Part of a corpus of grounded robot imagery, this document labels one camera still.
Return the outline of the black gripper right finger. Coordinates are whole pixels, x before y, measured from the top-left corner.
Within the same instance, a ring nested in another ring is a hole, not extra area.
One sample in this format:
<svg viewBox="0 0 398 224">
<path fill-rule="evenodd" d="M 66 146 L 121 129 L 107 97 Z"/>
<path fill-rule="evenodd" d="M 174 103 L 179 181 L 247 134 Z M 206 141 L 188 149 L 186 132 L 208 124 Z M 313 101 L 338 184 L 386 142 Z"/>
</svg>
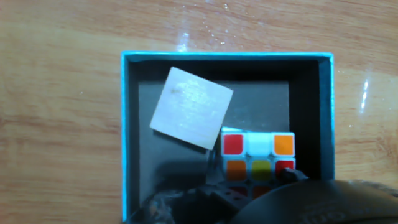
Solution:
<svg viewBox="0 0 398 224">
<path fill-rule="evenodd" d="M 281 184 L 292 184 L 295 182 L 308 180 L 308 177 L 301 171 L 285 168 L 280 172 Z"/>
</svg>

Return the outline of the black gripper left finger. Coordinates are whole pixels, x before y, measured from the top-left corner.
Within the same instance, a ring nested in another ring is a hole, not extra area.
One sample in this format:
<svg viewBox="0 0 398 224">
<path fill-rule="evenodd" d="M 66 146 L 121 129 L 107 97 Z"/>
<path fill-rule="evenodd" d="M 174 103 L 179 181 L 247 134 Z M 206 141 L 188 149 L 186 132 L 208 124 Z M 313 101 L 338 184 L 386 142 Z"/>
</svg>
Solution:
<svg viewBox="0 0 398 224">
<path fill-rule="evenodd" d="M 196 194 L 214 212 L 236 214 L 249 204 L 246 196 L 223 185 L 202 185 Z"/>
</svg>

